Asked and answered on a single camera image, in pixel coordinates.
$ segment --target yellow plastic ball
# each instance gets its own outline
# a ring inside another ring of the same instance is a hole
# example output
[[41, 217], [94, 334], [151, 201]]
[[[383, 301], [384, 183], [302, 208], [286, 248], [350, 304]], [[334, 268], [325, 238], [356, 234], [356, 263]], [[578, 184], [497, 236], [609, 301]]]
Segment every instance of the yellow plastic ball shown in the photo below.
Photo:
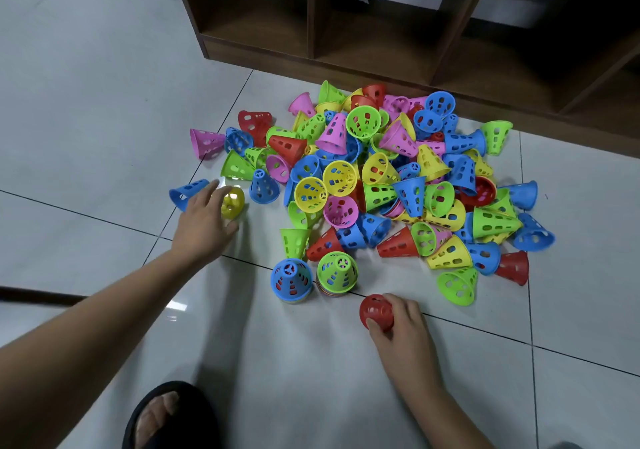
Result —
[[236, 218], [244, 208], [244, 191], [239, 186], [234, 186], [222, 200], [222, 216], [227, 220]]

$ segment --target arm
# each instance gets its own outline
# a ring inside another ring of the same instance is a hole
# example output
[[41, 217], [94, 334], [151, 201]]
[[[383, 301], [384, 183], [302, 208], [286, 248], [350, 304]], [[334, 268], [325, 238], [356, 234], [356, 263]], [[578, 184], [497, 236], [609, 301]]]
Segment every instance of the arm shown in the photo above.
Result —
[[0, 432], [10, 447], [55, 448], [80, 421], [163, 308], [237, 231], [230, 187], [211, 182], [180, 216], [172, 248], [0, 348]]
[[405, 404], [434, 449], [492, 449], [444, 388], [438, 355], [418, 303], [385, 294], [393, 306], [394, 327], [383, 333], [375, 321], [367, 327], [380, 360]]

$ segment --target white tiled floor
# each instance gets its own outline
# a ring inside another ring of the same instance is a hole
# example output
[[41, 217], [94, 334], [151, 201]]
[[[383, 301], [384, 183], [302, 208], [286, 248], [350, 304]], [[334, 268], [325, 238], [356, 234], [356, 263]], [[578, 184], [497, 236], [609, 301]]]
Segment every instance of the white tiled floor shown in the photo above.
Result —
[[[290, 128], [292, 98], [319, 90], [204, 60], [180, 0], [0, 0], [0, 31], [2, 285], [91, 294], [154, 258], [177, 225], [168, 189], [223, 162], [198, 166], [188, 129], [236, 126], [242, 109]], [[532, 214], [557, 235], [530, 255], [531, 291], [481, 277], [456, 308], [420, 261], [357, 251], [356, 292], [420, 302], [447, 386], [497, 447], [636, 447], [640, 161], [517, 131], [488, 161], [499, 184], [538, 181]], [[139, 399], [171, 379], [205, 390], [231, 447], [424, 446], [361, 297], [289, 306], [270, 292], [288, 226], [282, 194], [249, 202], [230, 258], [176, 296], [184, 311], [164, 311], [62, 447], [119, 446]], [[62, 311], [0, 303], [0, 345]]]

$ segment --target black slipper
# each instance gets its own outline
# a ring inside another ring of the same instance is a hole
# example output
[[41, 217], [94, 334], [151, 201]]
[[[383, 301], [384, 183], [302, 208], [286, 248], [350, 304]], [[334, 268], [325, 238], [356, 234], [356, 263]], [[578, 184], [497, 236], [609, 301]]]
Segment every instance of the black slipper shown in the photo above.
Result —
[[167, 382], [151, 390], [133, 410], [122, 440], [122, 449], [136, 446], [136, 423], [148, 403], [162, 394], [176, 392], [180, 397], [176, 412], [148, 440], [144, 449], [178, 447], [222, 447], [216, 415], [204, 394], [187, 382]]

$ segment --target hand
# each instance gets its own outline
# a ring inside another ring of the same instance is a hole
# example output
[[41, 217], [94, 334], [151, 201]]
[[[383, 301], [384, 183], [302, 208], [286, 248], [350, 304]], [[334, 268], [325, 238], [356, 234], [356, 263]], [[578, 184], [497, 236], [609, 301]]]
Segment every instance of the hand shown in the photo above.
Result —
[[238, 230], [235, 221], [226, 227], [223, 223], [222, 201], [232, 187], [218, 190], [219, 184], [213, 180], [205, 186], [189, 200], [187, 210], [180, 215], [171, 251], [189, 263], [204, 266], [220, 257]]
[[418, 303], [393, 294], [384, 296], [394, 311], [394, 327], [384, 333], [370, 318], [367, 327], [387, 376], [411, 407], [418, 399], [443, 391], [438, 355]]

